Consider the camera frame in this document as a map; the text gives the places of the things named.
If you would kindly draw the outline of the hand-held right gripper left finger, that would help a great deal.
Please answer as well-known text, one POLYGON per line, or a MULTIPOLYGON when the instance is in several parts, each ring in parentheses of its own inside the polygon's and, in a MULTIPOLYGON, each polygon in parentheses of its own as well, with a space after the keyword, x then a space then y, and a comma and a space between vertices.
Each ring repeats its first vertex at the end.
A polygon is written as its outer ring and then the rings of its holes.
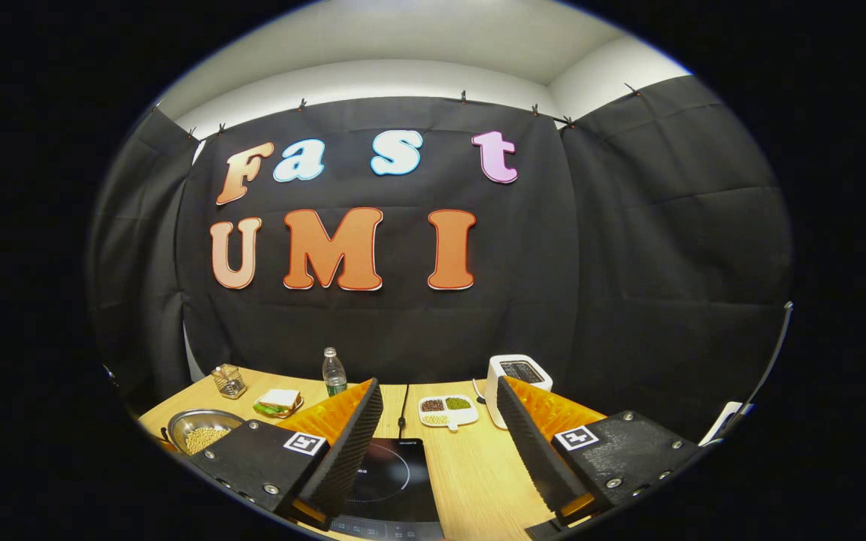
POLYGON ((248 503, 327 531, 346 506, 382 413, 380 383, 371 378, 278 424, 248 420, 187 459, 248 503))

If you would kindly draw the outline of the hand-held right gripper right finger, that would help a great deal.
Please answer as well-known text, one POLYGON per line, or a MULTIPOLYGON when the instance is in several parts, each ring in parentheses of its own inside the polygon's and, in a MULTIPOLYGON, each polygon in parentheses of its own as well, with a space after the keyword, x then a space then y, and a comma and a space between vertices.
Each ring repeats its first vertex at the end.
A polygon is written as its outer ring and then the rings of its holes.
POLYGON ((509 376, 496 381, 496 406, 558 527, 630 506, 700 451, 643 414, 606 416, 509 376))

